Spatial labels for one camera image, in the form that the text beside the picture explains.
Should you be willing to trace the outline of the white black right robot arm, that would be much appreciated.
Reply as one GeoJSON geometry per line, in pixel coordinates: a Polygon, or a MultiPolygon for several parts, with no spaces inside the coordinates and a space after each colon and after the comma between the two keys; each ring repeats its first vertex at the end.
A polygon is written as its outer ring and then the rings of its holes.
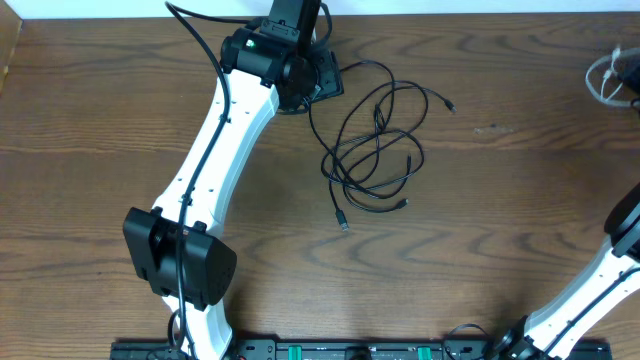
{"type": "Polygon", "coordinates": [[[541,309],[523,317],[486,359],[567,359],[582,336],[639,290],[639,188],[616,204],[595,257],[541,309]]]}

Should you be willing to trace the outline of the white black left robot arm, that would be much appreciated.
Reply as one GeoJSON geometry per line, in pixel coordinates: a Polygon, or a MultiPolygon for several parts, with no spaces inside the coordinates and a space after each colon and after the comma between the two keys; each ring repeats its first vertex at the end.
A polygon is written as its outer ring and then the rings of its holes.
{"type": "Polygon", "coordinates": [[[214,58],[209,112],[151,210],[131,208],[123,234],[139,278],[172,311],[168,349],[220,359],[233,331],[223,297],[237,256],[220,237],[231,197],[260,134],[278,111],[297,113],[343,92],[327,40],[240,28],[214,58]]]}

